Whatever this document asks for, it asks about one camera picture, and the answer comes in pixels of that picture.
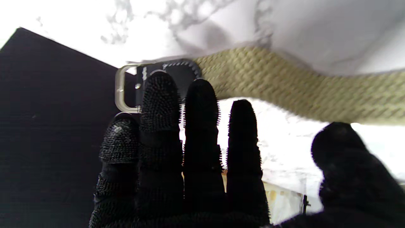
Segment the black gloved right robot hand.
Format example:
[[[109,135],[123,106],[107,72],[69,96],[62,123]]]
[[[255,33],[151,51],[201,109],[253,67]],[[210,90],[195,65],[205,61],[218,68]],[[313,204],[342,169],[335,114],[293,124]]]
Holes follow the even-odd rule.
[[[228,125],[227,186],[217,144],[219,108],[203,79],[188,88],[185,136],[171,76],[146,81],[140,121],[119,113],[106,130],[90,228],[273,228],[262,182],[256,116],[233,102]],[[323,172],[323,210],[298,214],[277,228],[403,228],[404,190],[350,124],[316,134],[314,163]]]

